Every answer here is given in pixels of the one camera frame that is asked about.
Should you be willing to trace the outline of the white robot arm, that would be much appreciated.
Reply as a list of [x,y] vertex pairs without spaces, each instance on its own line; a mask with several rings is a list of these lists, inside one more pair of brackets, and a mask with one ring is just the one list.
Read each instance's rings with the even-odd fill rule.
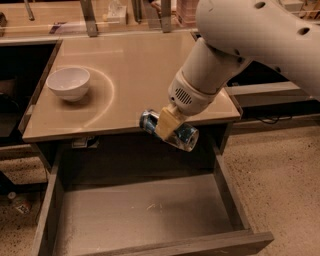
[[273,0],[199,0],[196,41],[169,87],[155,133],[168,139],[185,120],[205,110],[223,85],[251,61],[278,69],[320,100],[320,26]]

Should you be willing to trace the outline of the white gripper with vent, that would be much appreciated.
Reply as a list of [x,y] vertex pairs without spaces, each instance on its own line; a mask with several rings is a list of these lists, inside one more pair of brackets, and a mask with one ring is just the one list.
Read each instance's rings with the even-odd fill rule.
[[187,116],[204,111],[220,91],[221,83],[210,73],[180,69],[169,89],[170,104],[163,107],[155,128],[162,139],[168,139]]

